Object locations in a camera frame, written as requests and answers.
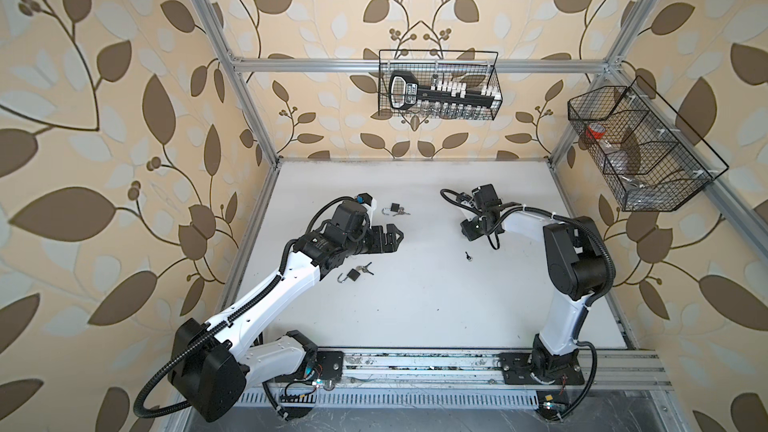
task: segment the white tabletop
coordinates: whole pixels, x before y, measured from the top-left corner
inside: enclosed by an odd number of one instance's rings
[[[285,243],[303,234],[320,207],[368,192],[379,205],[373,225],[392,222],[405,234],[399,250],[345,260],[280,314],[265,332],[268,340],[298,329],[321,347],[528,348],[554,292],[544,244],[511,232],[500,235],[497,251],[485,238],[469,242],[459,227],[462,211],[439,195],[441,188],[470,192],[488,183],[504,202],[566,214],[543,162],[287,162],[239,294],[277,268]],[[381,208],[391,202],[411,215],[384,216]],[[336,281],[368,262],[375,275]],[[625,348],[604,299],[594,304],[580,338]]]

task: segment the key organizer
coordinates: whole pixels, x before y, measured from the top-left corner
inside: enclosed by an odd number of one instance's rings
[[[494,120],[502,106],[498,53],[379,51],[379,115]]]

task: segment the black wire basket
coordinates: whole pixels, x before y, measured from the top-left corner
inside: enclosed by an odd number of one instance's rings
[[[498,53],[436,52],[379,51],[379,114],[494,120],[504,101],[496,74]]]
[[[651,108],[652,99],[668,108],[673,126]],[[641,76],[629,87],[604,86],[569,100],[568,120],[626,212],[677,210],[728,170],[712,146]]]

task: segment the leaf pattern wallpaper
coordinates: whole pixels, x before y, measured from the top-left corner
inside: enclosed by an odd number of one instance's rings
[[[260,144],[188,0],[0,3],[0,430],[149,430],[130,402],[213,313]]]
[[[624,62],[679,109],[690,127],[669,118],[683,133],[725,158],[720,180],[764,219],[767,30],[768,0],[660,0]],[[704,194],[672,213],[619,212],[578,143],[558,174],[604,234],[621,309],[659,352],[691,427],[768,430],[768,267]]]
[[[500,74],[495,120],[440,120],[378,109],[377,79],[341,73],[246,76],[278,155],[285,158],[543,158],[567,125],[583,74]]]
[[[210,0],[250,58],[363,58],[364,49],[494,50],[601,59],[633,0]]]

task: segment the black cable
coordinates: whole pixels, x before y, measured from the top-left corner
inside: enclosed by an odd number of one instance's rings
[[[461,207],[461,208],[463,208],[465,210],[469,210],[470,212],[472,212],[476,216],[480,216],[482,214],[482,212],[480,212],[479,210],[477,210],[474,207],[465,206],[464,204],[460,203],[458,200],[454,200],[452,198],[448,198],[446,196],[446,194],[453,194],[456,197],[461,197],[461,198],[464,198],[464,199],[468,199],[468,197],[466,195],[459,194],[458,192],[454,192],[450,188],[444,188],[444,189],[440,190],[440,196],[443,197],[448,202],[450,202],[451,204],[453,204],[454,206]]]
[[[491,244],[491,248],[493,250],[499,250],[502,246],[498,242],[498,232],[495,232],[494,235],[496,236],[496,246],[495,247],[493,246],[493,241],[491,240],[491,236],[490,235],[485,235],[485,237],[488,237],[488,244]]]
[[[592,388],[592,384],[594,383],[594,376],[598,372],[598,350],[594,348],[594,345],[591,342],[587,341],[576,342],[576,345],[579,347],[589,347],[589,350],[592,353],[592,365],[589,368],[589,379],[587,379],[587,383],[584,384],[584,388],[581,389],[581,393],[578,395],[578,397],[576,397],[576,400],[571,402],[568,408],[563,410],[562,413],[556,414],[552,418],[547,418],[547,420],[554,422],[565,420],[565,418],[574,411],[574,409],[581,403],[581,401],[587,397],[587,393],[589,393],[589,390]]]
[[[328,210],[328,208],[330,208],[333,204],[337,204],[338,202],[343,202],[345,200],[354,201],[355,199],[353,197],[347,197],[347,196],[334,198],[331,202],[328,202],[327,204],[325,204],[321,210],[317,211],[317,214],[315,214],[315,216],[312,217],[312,220],[310,220],[310,224],[306,226],[306,230],[304,231],[304,233],[309,234],[310,232],[312,232],[312,226],[315,225],[315,222],[317,221],[318,218],[320,218],[323,212]]]

